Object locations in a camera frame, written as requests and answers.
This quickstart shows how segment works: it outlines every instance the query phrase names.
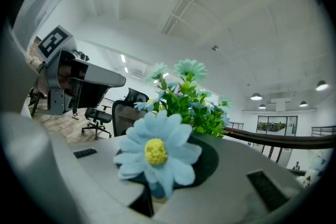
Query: wooden floor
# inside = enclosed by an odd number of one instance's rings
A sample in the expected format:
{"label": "wooden floor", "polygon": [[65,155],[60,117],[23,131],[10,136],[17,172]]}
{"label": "wooden floor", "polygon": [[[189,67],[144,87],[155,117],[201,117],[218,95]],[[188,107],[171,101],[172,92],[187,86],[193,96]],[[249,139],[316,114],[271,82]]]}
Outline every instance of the wooden floor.
{"label": "wooden floor", "polygon": [[[101,104],[112,106],[113,102],[108,99],[103,99]],[[94,141],[95,139],[95,130],[85,130],[85,133],[81,132],[82,127],[86,127],[88,120],[85,118],[84,113],[86,109],[78,109],[78,115],[80,116],[79,120],[76,120],[72,117],[72,111],[69,111],[61,116],[56,115],[44,115],[38,113],[39,110],[47,108],[47,100],[40,99],[40,102],[37,106],[37,110],[33,117],[34,120],[42,123],[46,129],[58,131],[66,138],[68,143],[80,143]],[[107,113],[112,113],[111,108],[107,108]],[[113,124],[112,122],[105,124],[106,130],[113,135]],[[109,134],[105,132],[98,131],[99,139],[108,139]]]}

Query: yellow flower center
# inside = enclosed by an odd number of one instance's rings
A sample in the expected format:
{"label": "yellow flower center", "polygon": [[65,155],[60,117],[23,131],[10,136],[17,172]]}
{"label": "yellow flower center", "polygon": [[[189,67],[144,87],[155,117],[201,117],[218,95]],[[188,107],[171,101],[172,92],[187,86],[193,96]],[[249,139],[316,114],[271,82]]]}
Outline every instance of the yellow flower center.
{"label": "yellow flower center", "polygon": [[167,156],[164,143],[159,138],[150,139],[145,146],[145,158],[151,165],[163,164]]}

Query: black vent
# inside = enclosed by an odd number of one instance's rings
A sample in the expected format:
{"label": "black vent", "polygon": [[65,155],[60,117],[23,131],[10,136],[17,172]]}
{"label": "black vent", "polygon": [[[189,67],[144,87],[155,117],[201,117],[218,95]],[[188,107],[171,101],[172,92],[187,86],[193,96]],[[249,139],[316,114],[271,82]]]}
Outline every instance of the black vent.
{"label": "black vent", "polygon": [[77,159],[79,159],[79,158],[83,158],[83,157],[92,155],[94,153],[97,153],[97,151],[94,150],[93,148],[89,148],[87,150],[74,152],[74,155]]}

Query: ceiling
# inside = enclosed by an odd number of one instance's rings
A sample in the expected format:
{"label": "ceiling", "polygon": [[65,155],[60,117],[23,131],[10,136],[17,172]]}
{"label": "ceiling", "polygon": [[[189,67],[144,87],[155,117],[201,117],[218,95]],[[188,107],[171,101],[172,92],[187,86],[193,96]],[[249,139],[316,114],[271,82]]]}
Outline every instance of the ceiling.
{"label": "ceiling", "polygon": [[[264,103],[291,98],[286,110],[297,110],[302,98],[314,107],[335,86],[334,40],[320,0],[85,2],[92,16],[108,13],[119,20],[137,19],[191,43],[194,50],[211,57],[220,72],[230,72],[250,110],[259,106],[249,99],[254,92],[263,95]],[[219,50],[212,52],[213,45]],[[132,69],[147,72],[141,64]],[[329,91],[314,90],[320,79],[331,85]],[[275,105],[267,109],[275,110]]]}

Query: office chair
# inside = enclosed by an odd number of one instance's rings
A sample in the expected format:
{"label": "office chair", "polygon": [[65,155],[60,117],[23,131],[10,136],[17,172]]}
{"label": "office chair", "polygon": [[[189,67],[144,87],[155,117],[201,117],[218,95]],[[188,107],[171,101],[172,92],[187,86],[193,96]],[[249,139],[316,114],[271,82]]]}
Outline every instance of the office chair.
{"label": "office chair", "polygon": [[109,138],[112,137],[111,133],[106,131],[105,126],[103,125],[103,123],[109,123],[112,120],[112,115],[109,113],[106,113],[106,108],[111,108],[108,105],[103,105],[104,109],[100,110],[97,108],[87,108],[85,111],[85,118],[87,120],[93,120],[94,124],[89,122],[87,124],[88,127],[83,127],[82,128],[82,133],[84,133],[84,130],[90,130],[90,129],[95,129],[96,130],[96,140],[98,140],[98,136],[97,136],[97,132],[98,130],[103,131],[105,133],[109,134]]}
{"label": "office chair", "polygon": [[135,121],[145,117],[146,111],[134,108],[134,103],[117,100],[112,105],[112,122],[114,137],[126,134],[129,127],[133,127]]}
{"label": "office chair", "polygon": [[128,88],[128,94],[124,101],[135,103],[135,102],[147,102],[148,100],[149,97],[146,94]]}

